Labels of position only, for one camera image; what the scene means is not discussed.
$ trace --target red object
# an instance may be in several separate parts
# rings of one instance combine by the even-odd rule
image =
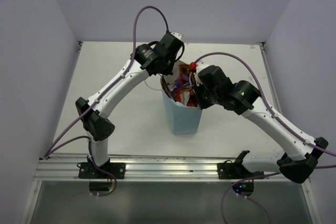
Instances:
[[[189,67],[190,67],[190,70],[196,70],[197,64],[195,62],[191,62]]]

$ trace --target metal bracket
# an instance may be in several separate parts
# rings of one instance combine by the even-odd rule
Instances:
[[[78,178],[81,179],[104,179],[108,178],[108,175],[97,171],[88,162],[78,163],[79,168]],[[104,170],[109,171],[113,174],[116,179],[124,179],[126,164],[125,163],[107,163],[104,165]]]
[[[217,173],[219,179],[243,179],[243,178],[249,178],[254,176],[262,176],[264,175],[263,172],[239,172],[237,169],[235,169],[235,163],[218,163],[217,164]]]

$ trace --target white table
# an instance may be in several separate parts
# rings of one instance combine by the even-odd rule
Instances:
[[[245,60],[259,78],[267,99],[273,103],[258,45],[186,44],[182,60],[190,63],[213,51],[229,52]],[[75,101],[96,93],[122,68],[131,52],[131,42],[83,43],[56,136],[78,116]],[[220,66],[232,82],[254,83],[247,69],[232,58],[210,56],[204,61]],[[152,76],[147,82],[153,88],[160,88],[159,76]],[[135,87],[119,103],[109,120],[116,126],[109,138],[109,154],[236,157],[243,150],[271,152],[281,149],[257,126],[219,105],[203,111],[197,134],[173,135],[167,124],[161,91],[151,90],[145,83]],[[60,143],[78,135],[85,135],[81,122]],[[58,152],[87,153],[86,140],[77,140]]]

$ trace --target wall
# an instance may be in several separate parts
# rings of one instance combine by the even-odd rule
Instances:
[[[56,0],[0,0],[1,223],[19,223],[78,44]]]
[[[291,0],[266,43],[283,113],[336,152],[336,1]],[[320,164],[334,164],[324,154]],[[314,194],[324,223],[336,216],[336,170],[315,171]]]
[[[290,0],[57,0],[80,40],[131,41],[136,13],[145,5],[162,9],[171,30],[186,42],[266,41]],[[139,20],[138,39],[162,36],[164,24],[154,11]]]

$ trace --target light blue bag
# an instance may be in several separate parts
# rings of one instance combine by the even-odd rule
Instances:
[[[202,110],[198,107],[184,106],[170,99],[162,90],[164,108],[170,129],[174,135],[195,134],[200,124]]]

